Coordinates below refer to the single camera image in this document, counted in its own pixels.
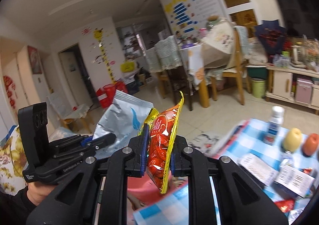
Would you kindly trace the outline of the left hand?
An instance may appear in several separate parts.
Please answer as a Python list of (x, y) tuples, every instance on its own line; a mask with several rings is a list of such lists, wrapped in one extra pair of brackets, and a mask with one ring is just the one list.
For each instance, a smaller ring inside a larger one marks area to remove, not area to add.
[(56, 185), (31, 182), (28, 184), (27, 197), (32, 204), (38, 206), (55, 188)]

